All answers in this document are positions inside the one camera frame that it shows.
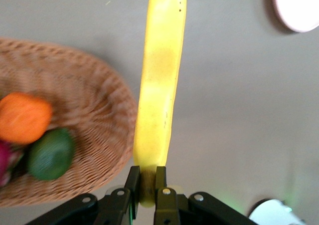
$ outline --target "orange fruit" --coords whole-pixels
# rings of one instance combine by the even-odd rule
[[[38,140],[52,118],[52,106],[30,94],[13,92],[0,100],[0,139],[22,146]]]

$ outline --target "yellow banana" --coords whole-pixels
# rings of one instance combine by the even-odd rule
[[[157,166],[165,166],[182,53],[186,0],[149,0],[133,157],[140,202],[154,204]]]

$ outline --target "gray surface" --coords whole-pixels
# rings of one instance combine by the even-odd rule
[[[148,0],[0,0],[0,35],[51,41],[109,62],[138,98]],[[319,28],[292,33],[270,0],[188,0],[168,182],[241,213],[286,200],[319,214]],[[123,184],[130,162],[110,186]],[[19,225],[57,204],[0,209]],[[152,223],[140,208],[137,225]]]

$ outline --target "white object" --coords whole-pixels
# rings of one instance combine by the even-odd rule
[[[307,32],[319,26],[319,0],[273,0],[281,21],[291,30]]]
[[[271,199],[257,206],[249,219],[258,225],[306,225],[292,209],[277,199]]]

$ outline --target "wicker basket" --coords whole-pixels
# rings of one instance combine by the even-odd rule
[[[120,76],[97,58],[56,44],[0,38],[0,92],[49,101],[48,129],[67,127],[76,142],[71,168],[57,180],[29,174],[0,188],[0,207],[70,199],[109,182],[132,155],[136,102]]]

